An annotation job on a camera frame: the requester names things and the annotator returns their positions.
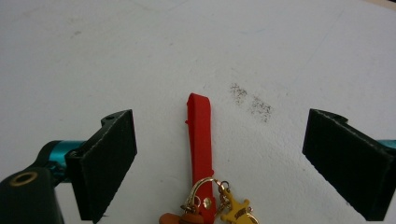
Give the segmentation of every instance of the black rubber pad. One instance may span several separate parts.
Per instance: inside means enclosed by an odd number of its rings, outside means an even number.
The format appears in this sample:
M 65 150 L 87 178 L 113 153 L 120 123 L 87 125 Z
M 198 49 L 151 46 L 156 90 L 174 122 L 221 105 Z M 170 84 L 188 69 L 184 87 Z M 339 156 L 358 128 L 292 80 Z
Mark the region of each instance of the black rubber pad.
M 347 125 L 339 115 L 311 109 L 303 153 L 366 220 L 383 220 L 396 188 L 396 150 Z
M 66 156 L 81 219 L 97 223 L 136 155 L 132 110 L 105 117 L 100 129 Z

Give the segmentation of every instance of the metal ring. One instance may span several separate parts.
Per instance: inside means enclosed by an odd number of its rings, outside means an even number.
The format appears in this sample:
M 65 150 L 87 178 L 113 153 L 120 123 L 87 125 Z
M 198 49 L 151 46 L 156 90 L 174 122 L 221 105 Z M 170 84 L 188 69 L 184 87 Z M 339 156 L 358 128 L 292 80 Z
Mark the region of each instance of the metal ring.
M 257 218 L 255 218 L 253 215 L 251 215 L 250 213 L 247 213 L 248 218 L 250 218 L 251 222 L 253 222 L 253 224 L 260 224 L 259 220 L 257 220 Z
M 189 196 L 189 198 L 187 199 L 187 201 L 186 201 L 185 204 L 186 204 L 186 205 L 192 205 L 192 204 L 193 204 L 193 200 L 195 199 L 195 194 L 196 194 L 196 192 L 198 191 L 198 188 L 200 188 L 204 183 L 206 183 L 206 182 L 212 182 L 212 181 L 214 181 L 214 180 L 215 180 L 215 178 L 213 178 L 213 177 L 210 176 L 210 177 L 201 179 L 201 180 L 199 180 L 198 182 L 196 182 L 195 185 L 192 187 L 190 196 Z
M 29 184 L 30 182 L 34 181 L 38 177 L 37 172 L 25 172 L 23 174 L 14 176 L 14 178 L 9 181 L 9 185 L 12 187 L 20 187 L 25 184 Z
M 228 183 L 228 181 L 223 180 L 219 183 L 219 193 L 222 193 L 224 190 L 229 188 L 230 188 L 230 183 Z
M 194 196 L 194 200 L 195 199 L 198 199 L 198 204 L 197 204 L 197 207 L 199 207 L 199 206 L 201 206 L 201 199 L 198 197 L 198 196 Z

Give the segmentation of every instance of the white table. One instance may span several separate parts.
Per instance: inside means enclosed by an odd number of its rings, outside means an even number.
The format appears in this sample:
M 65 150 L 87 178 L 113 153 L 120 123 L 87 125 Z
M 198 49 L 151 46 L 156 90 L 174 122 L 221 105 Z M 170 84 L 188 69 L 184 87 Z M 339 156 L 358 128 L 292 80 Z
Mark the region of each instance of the white table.
M 138 154 L 101 223 L 158 223 L 190 191 L 196 92 L 216 177 L 261 223 L 365 223 L 302 154 L 305 125 L 317 108 L 396 137 L 395 22 L 385 0 L 2 1 L 0 179 L 132 108 Z M 85 223 L 71 186 L 56 191 L 65 223 Z

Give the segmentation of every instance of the teal metal part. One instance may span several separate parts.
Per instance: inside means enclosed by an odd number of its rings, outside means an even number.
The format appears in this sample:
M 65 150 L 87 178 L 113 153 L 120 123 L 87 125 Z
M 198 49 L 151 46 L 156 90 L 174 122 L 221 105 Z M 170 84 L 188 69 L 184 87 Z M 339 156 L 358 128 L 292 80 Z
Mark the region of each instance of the teal metal part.
M 62 141 L 59 142 L 49 154 L 48 168 L 52 174 L 63 182 L 69 182 L 65 177 L 66 160 L 64 156 L 71 150 L 77 149 L 82 146 L 85 141 Z
M 377 141 L 386 147 L 392 147 L 396 149 L 396 140 L 377 140 Z

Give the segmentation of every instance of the red strap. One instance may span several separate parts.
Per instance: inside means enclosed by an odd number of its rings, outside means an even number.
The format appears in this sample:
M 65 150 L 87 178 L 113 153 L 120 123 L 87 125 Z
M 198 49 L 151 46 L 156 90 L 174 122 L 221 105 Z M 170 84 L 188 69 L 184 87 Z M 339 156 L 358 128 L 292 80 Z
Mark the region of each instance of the red strap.
M 212 170 L 212 146 L 210 136 L 210 102 L 207 97 L 192 93 L 187 102 L 189 125 L 192 184 L 202 178 L 214 174 Z M 209 199 L 211 205 L 208 209 L 201 204 L 200 214 L 204 217 L 205 224 L 213 224 L 216 214 L 216 198 L 213 196 L 212 183 L 203 184 L 196 196 Z

